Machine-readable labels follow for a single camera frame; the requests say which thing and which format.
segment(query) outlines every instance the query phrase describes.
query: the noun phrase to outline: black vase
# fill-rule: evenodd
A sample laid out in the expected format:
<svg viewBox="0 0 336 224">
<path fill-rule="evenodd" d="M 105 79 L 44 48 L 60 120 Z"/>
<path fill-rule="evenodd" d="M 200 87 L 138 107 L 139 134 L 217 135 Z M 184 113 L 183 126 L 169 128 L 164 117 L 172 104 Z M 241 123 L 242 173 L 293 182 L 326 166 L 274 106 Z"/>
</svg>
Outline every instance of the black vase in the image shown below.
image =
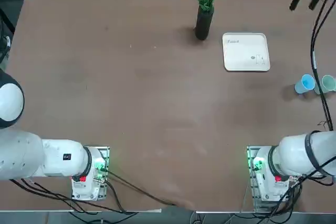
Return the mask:
<svg viewBox="0 0 336 224">
<path fill-rule="evenodd" d="M 197 39 L 205 40 L 208 37 L 213 15 L 214 8 L 211 8 L 209 12 L 205 12 L 198 7 L 197 22 L 195 27 L 195 35 Z"/>
</svg>

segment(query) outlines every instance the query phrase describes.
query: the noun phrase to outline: white tray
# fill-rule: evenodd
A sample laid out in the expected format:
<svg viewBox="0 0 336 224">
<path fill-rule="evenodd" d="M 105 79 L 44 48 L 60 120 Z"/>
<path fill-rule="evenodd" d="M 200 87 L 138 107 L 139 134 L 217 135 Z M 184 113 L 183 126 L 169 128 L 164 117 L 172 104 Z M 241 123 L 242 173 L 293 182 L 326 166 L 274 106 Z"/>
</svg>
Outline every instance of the white tray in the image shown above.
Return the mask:
<svg viewBox="0 0 336 224">
<path fill-rule="evenodd" d="M 268 71 L 270 68 L 264 34 L 223 34 L 223 57 L 227 71 Z"/>
</svg>

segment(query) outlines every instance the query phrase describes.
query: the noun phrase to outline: paper cup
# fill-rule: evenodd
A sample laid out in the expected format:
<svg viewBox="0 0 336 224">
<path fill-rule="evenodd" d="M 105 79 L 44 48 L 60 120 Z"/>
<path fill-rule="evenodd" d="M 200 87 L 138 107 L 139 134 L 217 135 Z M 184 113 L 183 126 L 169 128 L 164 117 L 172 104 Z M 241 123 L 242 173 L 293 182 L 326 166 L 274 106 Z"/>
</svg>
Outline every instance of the paper cup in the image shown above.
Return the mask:
<svg viewBox="0 0 336 224">
<path fill-rule="evenodd" d="M 295 86 L 294 89 L 298 94 L 302 94 L 313 90 L 315 87 L 315 80 L 310 74 L 304 74 Z"/>
<path fill-rule="evenodd" d="M 321 89 L 323 93 L 328 93 L 336 89 L 336 81 L 333 76 L 326 75 L 322 77 L 322 81 L 320 81 Z M 319 86 L 315 85 L 314 91 L 316 94 L 320 94 Z"/>
</svg>

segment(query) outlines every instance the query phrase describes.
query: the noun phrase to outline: brown table surface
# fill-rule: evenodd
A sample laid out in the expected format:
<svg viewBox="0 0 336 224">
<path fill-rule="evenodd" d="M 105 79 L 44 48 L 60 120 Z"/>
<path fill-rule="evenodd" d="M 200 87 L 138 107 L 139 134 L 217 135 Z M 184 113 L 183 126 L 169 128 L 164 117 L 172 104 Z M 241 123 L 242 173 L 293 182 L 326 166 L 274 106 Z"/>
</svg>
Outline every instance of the brown table surface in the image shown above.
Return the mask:
<svg viewBox="0 0 336 224">
<path fill-rule="evenodd" d="M 311 73 L 317 10 L 309 1 L 291 12 L 291 0 L 215 0 L 210 35 L 199 42 L 197 0 L 25 0 L 8 67 L 26 96 L 16 127 L 109 145 L 116 173 L 179 206 L 240 211 L 247 145 L 323 130 L 319 97 L 293 92 Z M 224 69 L 222 35 L 234 31 L 266 35 L 268 72 Z M 316 46 L 321 76 L 336 74 L 335 31 L 332 13 Z M 333 114 L 335 96 L 328 101 Z M 70 194 L 69 178 L 39 181 Z M 1 210 L 68 209 L 1 183 Z M 163 207 L 114 184 L 126 209 Z M 336 212 L 335 203 L 333 188 L 305 182 L 296 210 Z M 117 208 L 111 195 L 100 204 Z"/>
</svg>

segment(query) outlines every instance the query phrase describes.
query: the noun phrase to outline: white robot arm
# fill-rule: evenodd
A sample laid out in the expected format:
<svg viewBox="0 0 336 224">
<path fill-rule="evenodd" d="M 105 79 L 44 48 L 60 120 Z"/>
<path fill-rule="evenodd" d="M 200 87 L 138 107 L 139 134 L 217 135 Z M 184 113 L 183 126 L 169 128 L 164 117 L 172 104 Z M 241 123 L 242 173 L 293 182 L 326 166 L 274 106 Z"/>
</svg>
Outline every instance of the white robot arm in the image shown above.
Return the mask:
<svg viewBox="0 0 336 224">
<path fill-rule="evenodd" d="M 41 139 L 12 130 L 24 109 L 20 85 L 0 70 L 0 180 L 28 177 L 71 177 L 72 197 L 106 198 L 107 148 L 83 147 L 72 140 Z"/>
<path fill-rule="evenodd" d="M 284 137 L 278 146 L 263 146 L 253 160 L 261 200 L 279 201 L 289 188 L 290 176 L 305 176 L 336 156 L 336 132 L 313 131 Z M 336 176 L 336 161 L 314 177 Z"/>
</svg>

